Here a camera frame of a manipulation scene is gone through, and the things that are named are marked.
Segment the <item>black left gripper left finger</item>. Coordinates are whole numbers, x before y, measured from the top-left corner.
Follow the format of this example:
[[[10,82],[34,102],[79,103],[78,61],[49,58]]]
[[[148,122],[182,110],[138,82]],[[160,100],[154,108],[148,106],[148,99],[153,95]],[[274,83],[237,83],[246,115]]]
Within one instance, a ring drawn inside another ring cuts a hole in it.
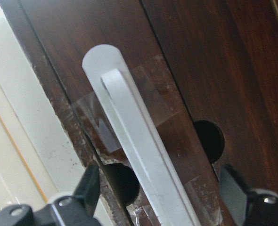
[[[87,214],[93,217],[100,196],[98,165],[89,165],[86,168],[81,180],[73,192],[73,196],[85,208]]]

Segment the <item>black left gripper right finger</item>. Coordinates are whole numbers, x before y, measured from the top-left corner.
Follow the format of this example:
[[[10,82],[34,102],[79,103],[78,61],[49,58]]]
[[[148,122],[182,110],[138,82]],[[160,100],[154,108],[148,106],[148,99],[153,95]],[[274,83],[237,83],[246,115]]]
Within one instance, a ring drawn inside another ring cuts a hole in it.
[[[245,221],[249,189],[243,177],[231,165],[221,166],[219,193],[237,226],[242,226]]]

